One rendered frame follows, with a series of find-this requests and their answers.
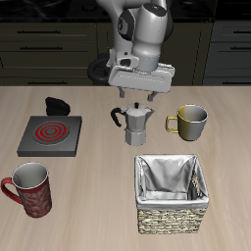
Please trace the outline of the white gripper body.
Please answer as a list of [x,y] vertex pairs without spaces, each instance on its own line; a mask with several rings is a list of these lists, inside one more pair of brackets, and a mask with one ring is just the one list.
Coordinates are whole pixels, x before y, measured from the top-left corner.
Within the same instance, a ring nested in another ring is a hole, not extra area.
[[113,86],[167,93],[170,91],[175,71],[172,65],[161,63],[156,71],[150,73],[138,73],[129,67],[114,66],[108,82]]

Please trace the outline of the silver moka pot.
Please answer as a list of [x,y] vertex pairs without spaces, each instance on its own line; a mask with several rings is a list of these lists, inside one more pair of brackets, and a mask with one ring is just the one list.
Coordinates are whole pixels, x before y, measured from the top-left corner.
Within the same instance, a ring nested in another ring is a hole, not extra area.
[[154,110],[143,104],[134,102],[126,107],[115,108],[111,111],[111,117],[118,127],[121,127],[116,113],[125,116],[125,142],[131,146],[140,146],[146,142],[145,125]]

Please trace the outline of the dark grey stove plate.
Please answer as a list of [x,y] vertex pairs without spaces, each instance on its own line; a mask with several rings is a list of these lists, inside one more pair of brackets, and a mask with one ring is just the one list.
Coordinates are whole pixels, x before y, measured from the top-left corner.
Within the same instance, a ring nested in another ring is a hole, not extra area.
[[74,157],[81,116],[31,116],[18,147],[19,157]]

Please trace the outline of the yellow and white mug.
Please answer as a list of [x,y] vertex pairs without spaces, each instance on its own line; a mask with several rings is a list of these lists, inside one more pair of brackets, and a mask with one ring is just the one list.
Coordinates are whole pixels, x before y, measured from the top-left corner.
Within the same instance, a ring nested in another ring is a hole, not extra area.
[[[177,121],[177,129],[169,128],[169,121]],[[197,105],[183,105],[176,111],[175,116],[167,116],[166,131],[177,133],[183,140],[197,140],[208,120],[208,112]]]

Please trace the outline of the round black knob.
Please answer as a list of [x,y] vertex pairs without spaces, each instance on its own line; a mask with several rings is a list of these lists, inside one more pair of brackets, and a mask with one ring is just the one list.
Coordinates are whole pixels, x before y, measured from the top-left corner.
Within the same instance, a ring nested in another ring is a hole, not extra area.
[[61,99],[47,97],[45,103],[48,116],[67,116],[71,111],[70,105]]

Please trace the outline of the dark kitchen cupboards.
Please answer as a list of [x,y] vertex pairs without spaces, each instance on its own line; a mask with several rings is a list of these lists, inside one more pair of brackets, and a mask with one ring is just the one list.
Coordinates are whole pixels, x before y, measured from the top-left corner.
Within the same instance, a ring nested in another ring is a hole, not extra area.
[[[173,0],[174,31],[160,61],[173,86],[202,83],[217,0]],[[115,45],[96,0],[0,0],[0,85],[91,85],[88,66]]]

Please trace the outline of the woven basket with white liner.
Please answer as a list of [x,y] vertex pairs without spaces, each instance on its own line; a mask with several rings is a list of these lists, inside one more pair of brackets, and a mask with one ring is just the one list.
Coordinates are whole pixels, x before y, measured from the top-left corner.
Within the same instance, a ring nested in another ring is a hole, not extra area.
[[199,230],[209,194],[196,155],[137,155],[134,188],[139,233]]

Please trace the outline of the red patterned mug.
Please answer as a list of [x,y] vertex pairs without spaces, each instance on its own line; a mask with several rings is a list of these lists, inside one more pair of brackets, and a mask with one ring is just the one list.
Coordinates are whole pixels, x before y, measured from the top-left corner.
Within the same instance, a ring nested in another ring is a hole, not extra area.
[[22,204],[32,218],[41,218],[52,209],[49,176],[47,168],[40,163],[20,165],[11,177],[1,181],[2,192]]

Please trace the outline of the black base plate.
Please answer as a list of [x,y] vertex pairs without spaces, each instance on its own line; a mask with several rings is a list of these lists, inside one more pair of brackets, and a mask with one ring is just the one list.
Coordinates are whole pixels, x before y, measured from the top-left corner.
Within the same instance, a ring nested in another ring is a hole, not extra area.
[[101,53],[98,58],[93,61],[87,70],[88,77],[93,81],[96,86],[108,85],[110,69],[106,66],[109,60],[108,53]]

